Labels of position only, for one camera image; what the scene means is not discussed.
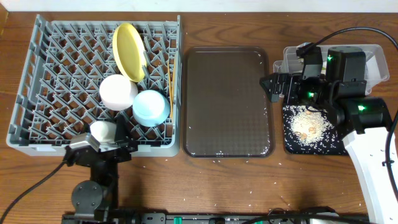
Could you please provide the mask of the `white cup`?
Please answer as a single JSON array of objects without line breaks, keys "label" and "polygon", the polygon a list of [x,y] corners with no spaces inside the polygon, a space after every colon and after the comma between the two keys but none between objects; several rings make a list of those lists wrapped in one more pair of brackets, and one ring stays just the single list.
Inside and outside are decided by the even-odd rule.
[{"label": "white cup", "polygon": [[101,144],[113,144],[116,134],[116,124],[108,121],[95,121],[90,124],[90,133]]}]

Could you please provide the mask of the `light blue bowl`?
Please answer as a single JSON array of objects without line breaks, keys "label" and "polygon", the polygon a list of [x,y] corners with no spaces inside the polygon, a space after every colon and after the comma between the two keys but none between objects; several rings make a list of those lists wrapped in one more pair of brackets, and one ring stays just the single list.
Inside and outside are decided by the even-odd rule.
[{"label": "light blue bowl", "polygon": [[170,103],[166,97],[155,90],[140,92],[132,105],[134,119],[145,127],[162,124],[170,114]]}]

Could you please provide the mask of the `white pink bowl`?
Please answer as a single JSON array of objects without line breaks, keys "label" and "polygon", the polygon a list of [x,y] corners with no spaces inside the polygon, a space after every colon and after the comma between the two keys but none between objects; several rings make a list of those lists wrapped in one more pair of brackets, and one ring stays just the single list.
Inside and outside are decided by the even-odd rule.
[{"label": "white pink bowl", "polygon": [[136,84],[123,75],[110,75],[99,86],[102,103],[113,111],[122,111],[131,107],[137,94]]}]

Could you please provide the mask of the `yellow round plate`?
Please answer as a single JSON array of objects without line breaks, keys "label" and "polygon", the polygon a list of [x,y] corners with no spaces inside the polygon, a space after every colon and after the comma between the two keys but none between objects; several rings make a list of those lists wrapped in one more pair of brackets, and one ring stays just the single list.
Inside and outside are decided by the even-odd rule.
[{"label": "yellow round plate", "polygon": [[144,79],[144,67],[147,66],[143,41],[130,23],[122,23],[113,34],[113,55],[119,71],[130,81]]}]

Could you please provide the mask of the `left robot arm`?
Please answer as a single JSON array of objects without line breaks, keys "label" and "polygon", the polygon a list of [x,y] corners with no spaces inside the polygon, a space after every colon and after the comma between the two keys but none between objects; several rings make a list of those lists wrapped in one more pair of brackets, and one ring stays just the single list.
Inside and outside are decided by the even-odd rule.
[{"label": "left robot arm", "polygon": [[118,164],[132,159],[137,142],[129,137],[126,119],[117,118],[116,149],[104,151],[91,133],[72,138],[65,148],[67,166],[90,168],[90,178],[72,192],[75,213],[64,214],[62,223],[139,223],[139,215],[130,208],[119,208]]}]

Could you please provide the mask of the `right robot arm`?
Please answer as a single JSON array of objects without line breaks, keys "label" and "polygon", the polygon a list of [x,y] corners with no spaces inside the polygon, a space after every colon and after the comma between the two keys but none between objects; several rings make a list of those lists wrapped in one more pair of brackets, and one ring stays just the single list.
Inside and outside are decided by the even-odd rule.
[{"label": "right robot arm", "polygon": [[357,45],[298,48],[300,73],[260,79],[271,102],[326,111],[353,161],[372,223],[397,223],[395,123],[381,98],[366,96],[366,53]]}]

